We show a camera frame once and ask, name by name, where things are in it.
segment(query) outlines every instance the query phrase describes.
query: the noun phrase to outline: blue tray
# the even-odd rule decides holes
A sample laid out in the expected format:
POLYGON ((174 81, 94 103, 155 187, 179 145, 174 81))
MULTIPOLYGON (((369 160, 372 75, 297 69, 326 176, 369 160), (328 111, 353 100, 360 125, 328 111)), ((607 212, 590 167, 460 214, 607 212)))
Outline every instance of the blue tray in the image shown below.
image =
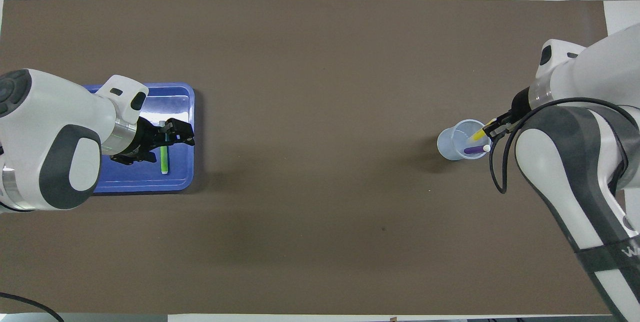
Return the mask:
MULTIPOLYGON (((191 86, 183 82, 146 83, 149 95, 144 100, 140 116, 158 126, 160 121, 174 117, 194 126, 195 94, 191 86)), ((101 85, 84 86, 89 92, 98 91, 101 85)), ((153 152, 157 162, 134 162, 122 165, 102 156, 98 186, 94 193, 160 192, 185 189, 194 180, 194 147, 176 144, 167 148, 169 173, 160 172, 160 149, 153 152)))

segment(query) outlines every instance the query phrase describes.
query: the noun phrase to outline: white logo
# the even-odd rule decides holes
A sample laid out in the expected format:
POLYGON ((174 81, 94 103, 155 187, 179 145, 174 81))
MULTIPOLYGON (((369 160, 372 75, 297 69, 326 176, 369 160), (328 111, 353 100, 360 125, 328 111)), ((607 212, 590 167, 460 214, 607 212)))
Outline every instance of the white logo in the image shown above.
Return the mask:
POLYGON ((640 255, 640 247, 635 247, 634 249, 631 248, 631 246, 626 248, 626 251, 624 250, 620 250, 622 251, 622 253, 626 254, 626 256, 628 258, 630 258, 631 256, 638 256, 640 255))

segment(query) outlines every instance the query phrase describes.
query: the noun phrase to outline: cable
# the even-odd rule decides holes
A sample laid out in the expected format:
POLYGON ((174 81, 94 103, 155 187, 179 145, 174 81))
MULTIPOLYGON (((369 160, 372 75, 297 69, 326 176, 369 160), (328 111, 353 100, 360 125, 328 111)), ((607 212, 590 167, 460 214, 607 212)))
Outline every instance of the cable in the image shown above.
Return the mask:
POLYGON ((50 314, 51 316, 53 316, 53 318, 55 318, 55 320, 57 320, 58 322, 65 322, 62 319, 62 317, 60 317, 60 315, 58 315, 55 311, 53 311, 52 309, 48 308, 47 306, 44 306, 43 304, 41 304, 39 302, 35 302, 34 300, 25 299, 25 297, 20 297, 20 296, 16 296, 16 295, 10 295, 9 293, 4 293, 4 292, 0 292, 0 297, 2 297, 3 299, 14 300, 14 301, 22 302, 23 304, 28 304, 28 305, 31 305, 31 306, 35 306, 35 307, 45 311, 46 313, 50 314))
MULTIPOLYGON (((499 185, 498 179, 496 178, 496 172, 494 171, 494 150, 496 149, 496 144, 503 136, 494 138, 494 140, 491 141, 492 142, 491 150, 489 151, 489 171, 491 172, 491 178, 493 179, 493 184, 495 185, 495 187, 498 189, 500 193, 505 194, 507 192, 507 163, 509 160, 509 150, 512 146, 512 142, 514 141, 514 138, 517 135, 517 132, 519 131, 519 129, 522 128, 522 126, 525 124, 527 120, 529 120, 533 115, 538 113, 543 108, 547 108, 549 106, 554 106, 556 104, 562 104, 562 103, 592 103, 592 104, 599 104, 601 106, 608 107, 611 110, 614 110, 620 115, 622 115, 626 120, 631 122, 631 124, 636 129, 638 129, 638 124, 636 120, 634 120, 634 118, 630 115, 630 113, 628 113, 626 110, 624 110, 620 106, 617 106, 616 104, 612 104, 604 100, 591 99, 590 97, 570 97, 568 99, 559 99, 559 100, 551 101, 550 103, 546 103, 542 106, 538 106, 537 108, 531 110, 526 115, 524 115, 524 117, 522 117, 522 119, 519 121, 519 123, 516 125, 516 127, 510 133, 509 138, 507 139, 507 142, 504 146, 504 150, 502 154, 502 186, 499 185)), ((624 166, 620 175, 622 175, 622 173, 624 173, 624 170, 627 169, 627 163, 629 161, 627 160, 626 154, 623 154, 622 162, 624 163, 624 166)))

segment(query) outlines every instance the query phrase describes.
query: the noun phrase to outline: white robotic arm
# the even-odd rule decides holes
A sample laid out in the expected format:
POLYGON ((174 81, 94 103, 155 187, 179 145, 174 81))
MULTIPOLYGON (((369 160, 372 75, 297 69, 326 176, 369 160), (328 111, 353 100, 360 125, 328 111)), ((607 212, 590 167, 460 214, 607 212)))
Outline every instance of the white robotic arm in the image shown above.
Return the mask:
POLYGON ((517 136, 520 171, 622 321, 640 321, 640 214, 630 213, 640 210, 639 106, 637 24, 587 48, 547 41, 535 82, 484 127, 494 142, 513 133, 507 151, 517 136), (626 211, 615 198, 622 189, 626 211))
POLYGON ((32 69, 0 76, 0 211, 75 208, 96 188, 101 154, 130 165, 154 162, 160 145, 193 145, 186 122, 160 128, 139 117, 148 92, 119 75, 95 94, 32 69))

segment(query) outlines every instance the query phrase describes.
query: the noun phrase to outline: brown table surface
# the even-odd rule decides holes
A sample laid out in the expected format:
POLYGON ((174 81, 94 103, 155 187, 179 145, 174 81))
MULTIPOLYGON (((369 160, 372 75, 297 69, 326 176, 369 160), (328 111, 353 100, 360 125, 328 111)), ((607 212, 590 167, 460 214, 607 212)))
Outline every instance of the brown table surface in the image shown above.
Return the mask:
POLYGON ((608 313, 513 161, 501 195, 486 158, 435 145, 505 112, 548 38, 605 35, 598 1, 6 1, 0 71, 185 81, 197 146, 183 193, 0 215, 0 291, 61 312, 608 313))

